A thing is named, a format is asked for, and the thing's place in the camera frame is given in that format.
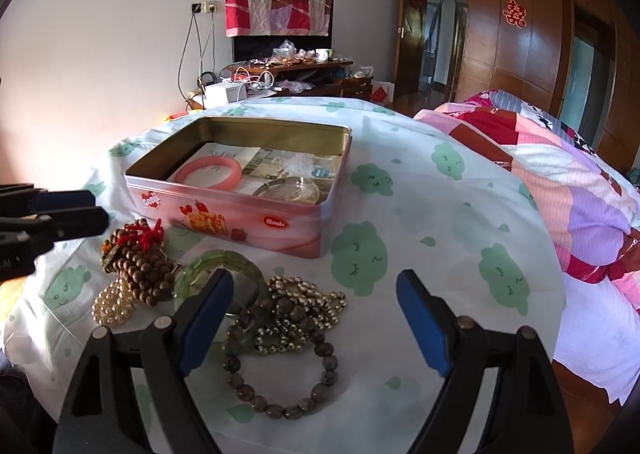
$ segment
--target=table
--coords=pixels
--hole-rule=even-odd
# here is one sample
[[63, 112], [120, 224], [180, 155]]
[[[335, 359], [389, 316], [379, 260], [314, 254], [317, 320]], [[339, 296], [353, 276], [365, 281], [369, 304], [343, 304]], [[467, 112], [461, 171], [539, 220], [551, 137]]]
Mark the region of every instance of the table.
[[[561, 271], [540, 214], [518, 191], [520, 180], [438, 129], [361, 100], [246, 100], [126, 139], [100, 157], [85, 186], [113, 217], [111, 231], [134, 216], [122, 177], [125, 169], [185, 124], [210, 114], [351, 126], [353, 145], [335, 238], [359, 244], [353, 251], [334, 249], [311, 260], [179, 227], [167, 229], [167, 251], [181, 262], [210, 249], [235, 250], [264, 275], [300, 275], [323, 291], [344, 290], [348, 297], [340, 324], [328, 334], [340, 359], [334, 397], [321, 412], [295, 423], [254, 415], [236, 399], [223, 383], [220, 337], [216, 339], [187, 384], [225, 454], [249, 448], [258, 454], [388, 454], [408, 449], [442, 380], [422, 360], [396, 301], [395, 278], [402, 269], [414, 269], [453, 312], [472, 316], [486, 329], [513, 333], [521, 325], [533, 326], [552, 354], [564, 307]], [[53, 417], [60, 412], [76, 362], [95, 326], [90, 317], [95, 295], [113, 280], [98, 264], [102, 239], [57, 243], [55, 250], [41, 257], [2, 335], [7, 356], [27, 373], [34, 394]], [[373, 262], [372, 253], [379, 256], [380, 250], [386, 260]], [[354, 263], [365, 275], [352, 275], [353, 269], [344, 268]], [[529, 290], [513, 290], [513, 283], [523, 280]], [[510, 285], [516, 295], [512, 301]], [[141, 329], [171, 311], [171, 303], [139, 307], [119, 330]], [[242, 362], [248, 383], [268, 400], [286, 405], [306, 396], [321, 374], [311, 351], [244, 355]], [[152, 447], [167, 453], [143, 374], [134, 372], [134, 380]], [[492, 390], [489, 373], [463, 454], [475, 450]]]

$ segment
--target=metal screw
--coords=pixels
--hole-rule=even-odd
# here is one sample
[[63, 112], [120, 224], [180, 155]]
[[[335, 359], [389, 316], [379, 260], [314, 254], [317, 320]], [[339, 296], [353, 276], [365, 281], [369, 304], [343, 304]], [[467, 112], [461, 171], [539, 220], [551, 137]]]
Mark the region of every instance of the metal screw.
[[168, 315], [161, 315], [156, 320], [154, 320], [154, 326], [158, 329], [167, 329], [171, 326], [173, 320]]
[[520, 334], [526, 339], [534, 339], [536, 338], [536, 330], [534, 330], [531, 326], [523, 326], [520, 328]]
[[456, 319], [456, 324], [460, 329], [471, 329], [476, 325], [476, 321], [471, 317], [462, 316]]
[[107, 336], [108, 333], [108, 329], [105, 328], [104, 326], [98, 326], [96, 329], [94, 329], [91, 333], [91, 335], [94, 337], [94, 339], [104, 339]]

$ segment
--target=pink bangle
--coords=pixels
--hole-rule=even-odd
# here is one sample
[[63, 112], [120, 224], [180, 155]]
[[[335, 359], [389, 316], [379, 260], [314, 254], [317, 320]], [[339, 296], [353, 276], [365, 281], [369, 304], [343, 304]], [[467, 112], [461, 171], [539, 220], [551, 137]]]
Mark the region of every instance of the pink bangle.
[[216, 183], [215, 185], [210, 185], [206, 189], [232, 190], [236, 185], [238, 185], [240, 178], [242, 177], [242, 167], [240, 167], [237, 160], [230, 157], [202, 157], [197, 160], [190, 161], [178, 169], [178, 172], [174, 177], [174, 182], [184, 183], [190, 174], [212, 165], [228, 167], [231, 170], [231, 174], [229, 174], [229, 176], [224, 180]]

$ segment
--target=red paper decoration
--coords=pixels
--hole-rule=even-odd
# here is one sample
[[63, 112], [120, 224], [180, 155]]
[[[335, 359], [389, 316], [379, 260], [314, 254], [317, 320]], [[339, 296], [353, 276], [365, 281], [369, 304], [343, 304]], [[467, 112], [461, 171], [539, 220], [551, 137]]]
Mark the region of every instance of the red paper decoration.
[[515, 0], [507, 1], [507, 9], [503, 10], [502, 14], [507, 18], [507, 23], [510, 25], [516, 25], [520, 28], [527, 26], [527, 22], [524, 20], [527, 11], [518, 5]]

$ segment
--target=blue round sticker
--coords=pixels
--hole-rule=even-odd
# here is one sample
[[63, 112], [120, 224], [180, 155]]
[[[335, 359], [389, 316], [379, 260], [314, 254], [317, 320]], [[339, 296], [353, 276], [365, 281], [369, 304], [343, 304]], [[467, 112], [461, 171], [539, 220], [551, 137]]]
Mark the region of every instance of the blue round sticker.
[[313, 176], [314, 178], [326, 178], [327, 176], [329, 176], [329, 170], [325, 169], [324, 167], [318, 167], [317, 169], [311, 171], [311, 176]]

